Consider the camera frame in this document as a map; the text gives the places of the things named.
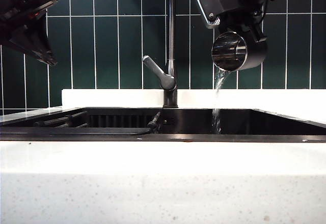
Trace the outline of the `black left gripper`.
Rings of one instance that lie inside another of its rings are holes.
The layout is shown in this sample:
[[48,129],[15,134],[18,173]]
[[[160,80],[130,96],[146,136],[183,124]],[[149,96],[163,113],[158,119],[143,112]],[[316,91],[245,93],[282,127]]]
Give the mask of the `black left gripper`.
[[46,9],[55,0],[1,0],[1,45],[55,66],[46,33]]

